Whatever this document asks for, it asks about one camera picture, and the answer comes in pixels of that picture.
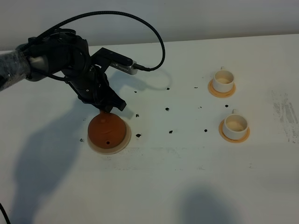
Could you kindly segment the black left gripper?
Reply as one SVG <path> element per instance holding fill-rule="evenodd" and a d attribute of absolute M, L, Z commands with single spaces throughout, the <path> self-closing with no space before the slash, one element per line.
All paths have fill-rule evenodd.
<path fill-rule="evenodd" d="M 110 113 L 112 107 L 123 111 L 126 102 L 109 86 L 105 72 L 92 64 L 88 43 L 72 29 L 56 29 L 38 42 L 30 37 L 28 80 L 46 77 L 67 83 L 85 104 Z"/>

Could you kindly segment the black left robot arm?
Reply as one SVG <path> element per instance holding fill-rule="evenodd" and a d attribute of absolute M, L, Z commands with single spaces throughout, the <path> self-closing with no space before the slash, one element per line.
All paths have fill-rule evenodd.
<path fill-rule="evenodd" d="M 0 89 L 4 90 L 21 80 L 40 81 L 46 77 L 67 83 L 85 104 L 110 112 L 126 107 L 110 87 L 105 71 L 108 67 L 128 72 L 132 59 L 101 48 L 89 54 L 87 40 L 71 29 L 58 28 L 38 43 L 0 56 Z"/>

